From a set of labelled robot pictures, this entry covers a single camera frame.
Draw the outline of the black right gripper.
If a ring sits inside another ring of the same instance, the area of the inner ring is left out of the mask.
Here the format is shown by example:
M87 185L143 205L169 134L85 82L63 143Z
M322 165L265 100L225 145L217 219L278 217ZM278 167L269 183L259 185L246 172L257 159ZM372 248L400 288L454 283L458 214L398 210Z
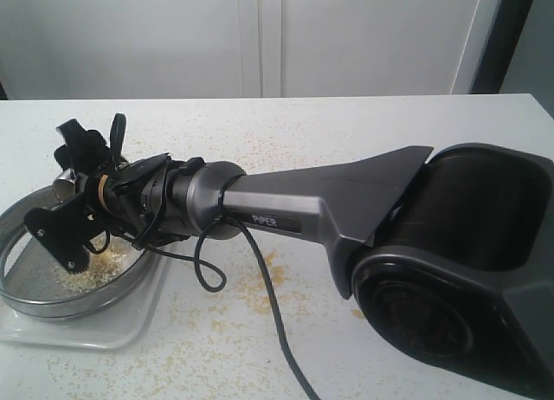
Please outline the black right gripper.
M89 268L92 240L103 233L131 244L169 244L162 229L167 212L171 157L157 155L132 164L106 164L110 149L97 130L87 130L76 119L56 127L64 144L54 152L63 171L83 178L79 198L53 208L33 208L23 218L27 231L69 273Z

